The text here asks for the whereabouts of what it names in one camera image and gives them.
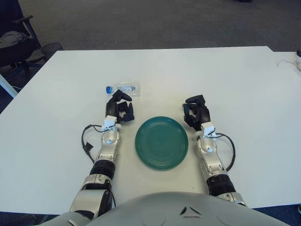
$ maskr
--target office chair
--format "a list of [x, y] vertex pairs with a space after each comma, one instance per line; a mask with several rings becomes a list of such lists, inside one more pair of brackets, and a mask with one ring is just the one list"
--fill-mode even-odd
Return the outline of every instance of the office chair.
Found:
[[28, 37], [25, 41], [6, 48], [0, 48], [0, 67], [11, 65], [11, 67], [17, 69], [6, 77], [6, 80], [10, 79], [14, 75], [17, 75], [22, 70], [25, 71], [25, 79], [28, 81], [31, 74], [29, 67], [41, 68], [43, 65], [35, 64], [43, 59], [43, 57], [26, 61], [31, 56], [34, 50], [40, 49], [41, 45], [38, 41], [29, 20], [33, 16], [23, 16], [21, 7], [18, 0], [0, 0], [0, 36], [9, 31], [23, 32]]

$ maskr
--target green plate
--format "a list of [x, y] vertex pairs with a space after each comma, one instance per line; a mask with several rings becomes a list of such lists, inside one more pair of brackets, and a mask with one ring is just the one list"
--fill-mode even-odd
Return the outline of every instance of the green plate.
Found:
[[141, 161], [155, 170], [169, 170], [186, 156], [188, 139], [183, 127], [168, 117], [148, 119], [138, 129], [136, 152]]

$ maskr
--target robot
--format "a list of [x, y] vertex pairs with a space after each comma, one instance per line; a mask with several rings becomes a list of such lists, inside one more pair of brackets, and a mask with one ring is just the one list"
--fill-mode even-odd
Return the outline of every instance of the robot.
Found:
[[[285, 223], [249, 209], [236, 192], [227, 171], [217, 154], [214, 142], [218, 137], [210, 121], [209, 110], [202, 95], [191, 97], [183, 104], [184, 120], [196, 130], [195, 150], [200, 162], [209, 195], [187, 192], [164, 192], [135, 198], [112, 209], [111, 188], [115, 160], [119, 153], [121, 121], [134, 119], [133, 106], [122, 99], [131, 97], [118, 90], [106, 105], [106, 118], [101, 126], [102, 148], [97, 154], [90, 174], [73, 200], [70, 212], [64, 213], [43, 226], [283, 226]], [[120, 117], [119, 112], [126, 112]], [[84, 144], [86, 154], [93, 147]]]

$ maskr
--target table surface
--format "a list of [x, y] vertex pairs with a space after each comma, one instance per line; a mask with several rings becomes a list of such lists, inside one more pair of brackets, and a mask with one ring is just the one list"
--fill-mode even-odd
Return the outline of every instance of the table surface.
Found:
[[[229, 175], [248, 206], [300, 203], [301, 80], [290, 67], [276, 67], [281, 57], [268, 47], [57, 52], [0, 115], [0, 211], [67, 212], [92, 167], [83, 128], [103, 123], [107, 85], [134, 80], [141, 96], [133, 98], [135, 120], [121, 132], [117, 205], [154, 192], [208, 193], [182, 110], [199, 94], [216, 131], [235, 143]], [[177, 120], [188, 135], [188, 153], [172, 170], [152, 170], [135, 152], [138, 128], [155, 116]], [[100, 137], [87, 133], [93, 156]], [[217, 145], [227, 165], [230, 145], [223, 138]]]

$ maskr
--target water bottle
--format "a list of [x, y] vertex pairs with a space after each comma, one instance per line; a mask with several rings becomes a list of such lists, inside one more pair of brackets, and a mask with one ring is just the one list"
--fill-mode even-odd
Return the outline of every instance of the water bottle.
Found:
[[129, 96], [137, 97], [140, 95], [140, 87], [138, 82], [128, 82], [123, 81], [119, 83], [115, 83], [114, 86], [107, 86], [106, 91], [107, 94], [113, 95], [116, 90], [120, 89], [122, 92], [128, 94]]

